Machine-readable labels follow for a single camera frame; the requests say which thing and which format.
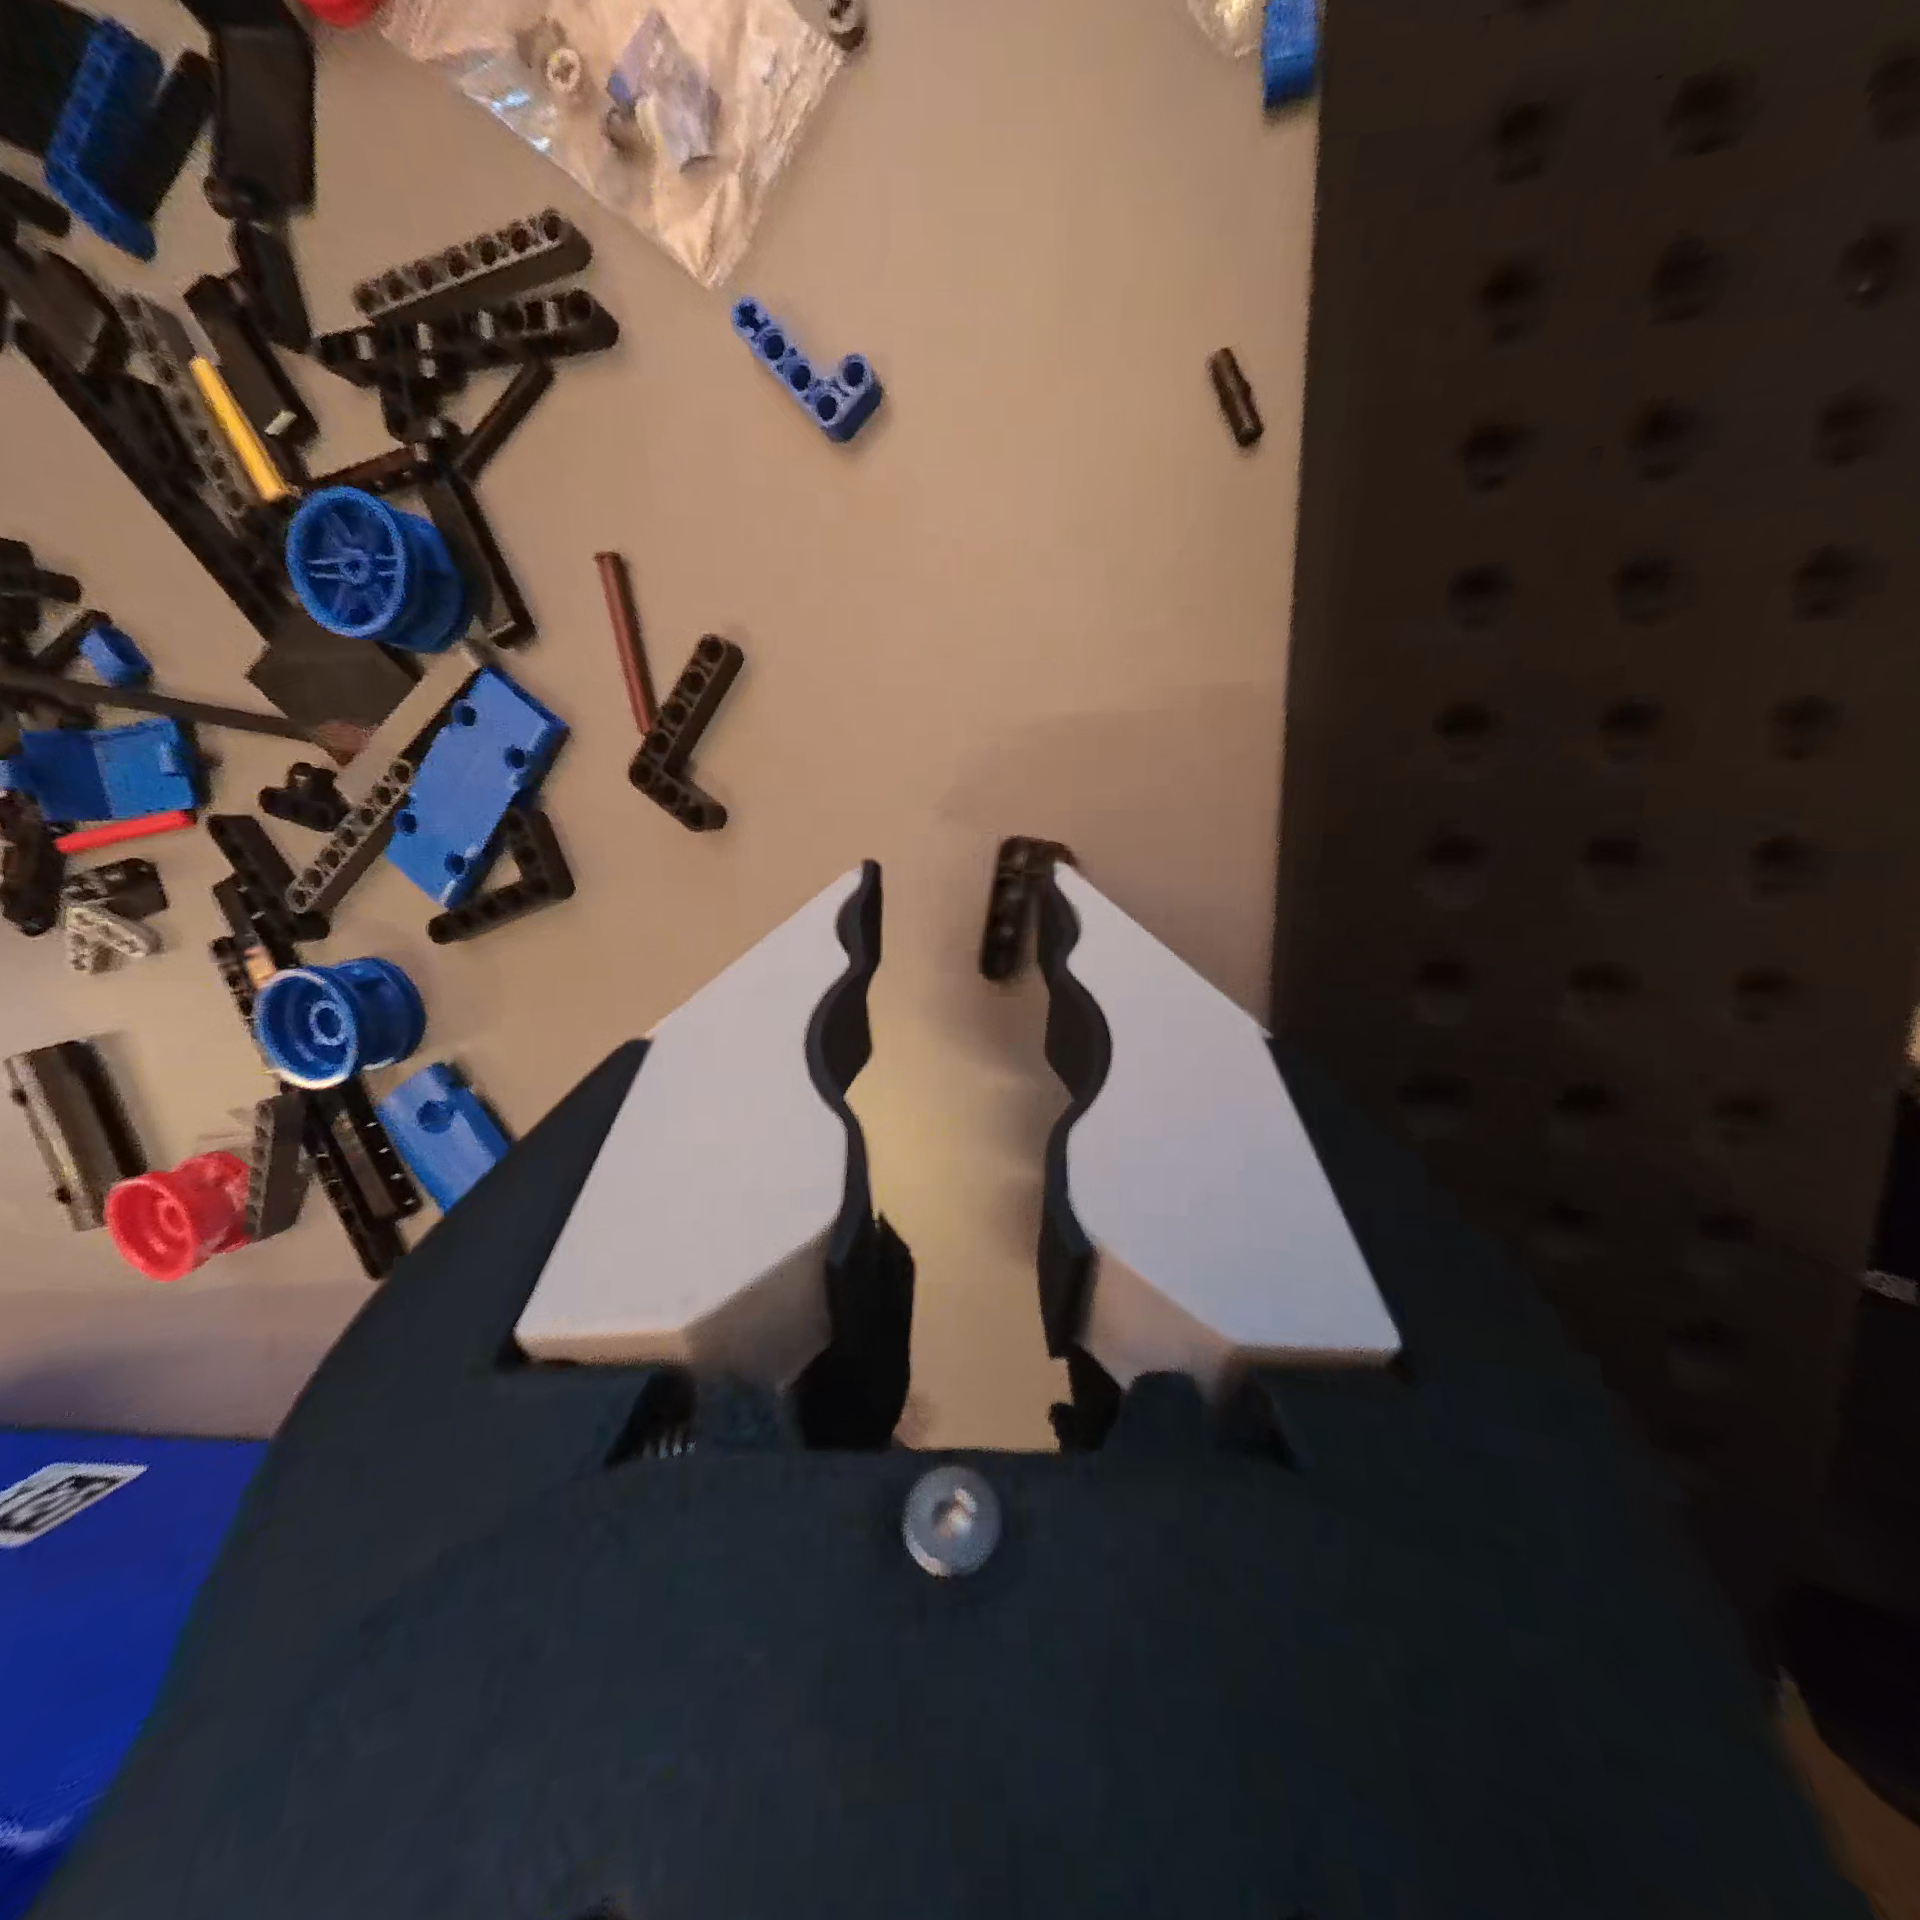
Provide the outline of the pile of black beams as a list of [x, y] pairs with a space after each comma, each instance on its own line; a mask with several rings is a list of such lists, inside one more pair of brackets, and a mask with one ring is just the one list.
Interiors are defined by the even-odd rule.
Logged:
[[[23, 731], [168, 719], [201, 760], [191, 814], [75, 827], [3, 794], [3, 913], [32, 937], [57, 927], [75, 973], [132, 964], [157, 950], [146, 918], [166, 905], [150, 861], [67, 861], [201, 827], [229, 865], [211, 888], [229, 932], [209, 954], [252, 1033], [259, 990], [281, 969], [316, 965], [302, 948], [330, 937], [339, 905], [385, 858], [444, 707], [478, 670], [507, 671], [498, 649], [539, 633], [476, 478], [550, 388], [557, 361], [618, 345], [619, 326], [570, 274], [435, 320], [360, 324], [353, 310], [348, 326], [313, 334], [286, 235], [316, 185], [313, 43], [286, 2], [185, 11], [206, 48], [157, 48], [160, 105], [119, 181], [130, 208], [152, 216], [157, 256], [140, 265], [79, 226], [43, 175], [86, 37], [113, 15], [3, 2], [3, 147], [43, 175], [38, 188], [3, 175], [3, 348], [252, 627], [262, 646], [247, 681], [268, 707], [164, 695], [146, 655], [101, 610], [82, 610], [32, 652], [43, 606], [75, 604], [82, 587], [37, 567], [28, 544], [3, 542], [3, 754]], [[200, 400], [191, 353], [223, 372], [299, 485], [293, 499], [252, 494]], [[474, 598], [464, 639], [408, 655], [332, 638], [299, 610], [281, 542], [316, 485], [360, 485], [444, 532]], [[507, 814], [478, 888], [458, 908], [435, 905], [432, 944], [478, 940], [574, 891], [539, 790]], [[286, 1232], [316, 1174], [357, 1259], [383, 1281], [423, 1192], [366, 1088], [389, 1069], [297, 1089], [253, 1052], [273, 1095], [253, 1106], [252, 1150], [237, 1153], [252, 1166], [252, 1242]]]

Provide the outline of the black perforated board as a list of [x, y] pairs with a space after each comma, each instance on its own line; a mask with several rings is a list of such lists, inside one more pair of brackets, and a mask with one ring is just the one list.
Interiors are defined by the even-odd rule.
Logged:
[[1333, 2], [1272, 1022], [1530, 1264], [1719, 1578], [1838, 1421], [1916, 1012], [1916, 2]]

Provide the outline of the short yellow axle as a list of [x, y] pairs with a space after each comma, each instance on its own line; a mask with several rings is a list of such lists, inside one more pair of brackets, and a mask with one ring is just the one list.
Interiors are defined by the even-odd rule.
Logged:
[[230, 461], [237, 465], [237, 469], [252, 482], [252, 494], [269, 505], [293, 499], [299, 494], [299, 485], [283, 478], [281, 465], [273, 461], [273, 449], [259, 433], [259, 428], [252, 425], [246, 409], [230, 398], [223, 372], [206, 355], [191, 353], [188, 375], [191, 375], [200, 400], [201, 400], [206, 416], [211, 418], [211, 425], [217, 428]]

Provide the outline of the black grille piece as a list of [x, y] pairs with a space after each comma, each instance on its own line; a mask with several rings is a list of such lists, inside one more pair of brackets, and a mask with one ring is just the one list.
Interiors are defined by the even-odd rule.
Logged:
[[150, 1160], [101, 1049], [71, 1038], [6, 1053], [3, 1088], [65, 1220], [79, 1235], [103, 1228], [112, 1187], [144, 1174]]

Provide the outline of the clear bag of small parts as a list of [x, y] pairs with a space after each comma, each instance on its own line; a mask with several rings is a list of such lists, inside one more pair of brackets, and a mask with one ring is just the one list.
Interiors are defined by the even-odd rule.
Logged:
[[378, 31], [703, 287], [864, 37], [864, 2], [383, 2]]

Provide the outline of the blue angled panel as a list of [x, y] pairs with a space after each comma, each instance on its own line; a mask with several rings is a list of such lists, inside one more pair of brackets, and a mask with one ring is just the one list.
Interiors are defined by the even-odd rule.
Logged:
[[23, 731], [3, 754], [3, 794], [37, 803], [49, 824], [75, 827], [191, 814], [201, 803], [201, 760], [168, 719]]

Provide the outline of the dark grey straight beam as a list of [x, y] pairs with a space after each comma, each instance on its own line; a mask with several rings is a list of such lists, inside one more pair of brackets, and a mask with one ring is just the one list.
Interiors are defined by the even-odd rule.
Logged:
[[592, 261], [586, 233], [557, 208], [542, 208], [383, 268], [353, 285], [348, 301], [360, 324], [435, 320], [554, 287]]

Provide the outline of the blue L-shaped beam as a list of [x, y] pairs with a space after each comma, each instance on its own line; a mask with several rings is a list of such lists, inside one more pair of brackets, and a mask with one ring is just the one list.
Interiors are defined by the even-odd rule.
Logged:
[[882, 379], [867, 355], [850, 353], [837, 361], [813, 355], [788, 324], [754, 297], [739, 297], [730, 304], [730, 329], [828, 444], [851, 444], [851, 436], [879, 416]]

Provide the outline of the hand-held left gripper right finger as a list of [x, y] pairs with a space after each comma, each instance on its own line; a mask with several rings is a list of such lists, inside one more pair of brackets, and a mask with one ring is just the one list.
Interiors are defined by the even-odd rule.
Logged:
[[1388, 1369], [1403, 1339], [1309, 1138], [1268, 1028], [1075, 865], [1039, 893], [1044, 1138], [1039, 1304], [1099, 1444], [1125, 1395], [1200, 1410], [1256, 1370]]

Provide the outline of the blue curved panel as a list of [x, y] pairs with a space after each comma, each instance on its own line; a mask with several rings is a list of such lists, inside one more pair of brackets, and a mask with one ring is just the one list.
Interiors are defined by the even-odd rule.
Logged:
[[458, 1065], [419, 1069], [375, 1099], [375, 1117], [441, 1215], [511, 1150], [511, 1137]]

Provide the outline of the grey desk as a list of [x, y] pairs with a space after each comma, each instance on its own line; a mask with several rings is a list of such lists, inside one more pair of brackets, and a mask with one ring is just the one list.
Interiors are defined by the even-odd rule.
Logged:
[[[904, 1435], [1044, 1447], [1036, 1298], [1061, 1089], [1044, 990], [976, 973], [997, 844], [1091, 878], [1262, 1012], [1309, 320], [1313, 109], [1184, 2], [871, 2], [764, 203], [733, 294], [867, 353], [882, 411], [823, 444], [698, 287], [378, 31], [316, 43], [316, 326], [375, 268], [554, 207], [619, 343], [570, 361], [476, 496], [539, 638], [508, 671], [570, 735], [542, 788], [574, 897], [438, 948], [375, 861], [305, 958], [389, 958], [423, 1060], [524, 1137], [856, 861], [882, 865], [874, 1053], [851, 1106], [917, 1259]], [[1208, 353], [1262, 436], [1236, 449]], [[744, 667], [693, 772], [729, 827], [638, 795], [594, 553], [630, 567], [656, 707], [693, 646]]]

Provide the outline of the short black beam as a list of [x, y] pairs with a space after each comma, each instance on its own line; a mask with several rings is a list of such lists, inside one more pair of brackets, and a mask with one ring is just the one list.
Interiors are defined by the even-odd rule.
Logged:
[[1064, 842], [1042, 836], [1006, 836], [997, 849], [986, 918], [980, 932], [980, 976], [1006, 986], [1023, 973], [1039, 932], [1039, 900], [1055, 865], [1075, 865]]

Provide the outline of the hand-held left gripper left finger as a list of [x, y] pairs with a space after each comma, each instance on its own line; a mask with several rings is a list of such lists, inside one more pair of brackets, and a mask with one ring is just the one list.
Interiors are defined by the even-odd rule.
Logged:
[[914, 1259], [850, 1104], [879, 964], [862, 858], [647, 1033], [515, 1319], [524, 1358], [764, 1387], [809, 1444], [899, 1435]]

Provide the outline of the small red wheel hub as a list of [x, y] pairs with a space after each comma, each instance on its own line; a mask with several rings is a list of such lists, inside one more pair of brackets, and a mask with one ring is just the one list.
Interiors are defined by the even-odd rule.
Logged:
[[112, 1184], [103, 1232], [152, 1283], [178, 1283], [252, 1245], [252, 1166], [229, 1150], [195, 1153]]

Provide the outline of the blue flat panel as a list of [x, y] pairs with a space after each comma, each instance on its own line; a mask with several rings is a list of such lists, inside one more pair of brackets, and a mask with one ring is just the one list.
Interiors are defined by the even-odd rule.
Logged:
[[444, 707], [395, 811], [385, 858], [438, 908], [483, 880], [507, 814], [532, 794], [570, 728], [508, 671], [487, 667]]

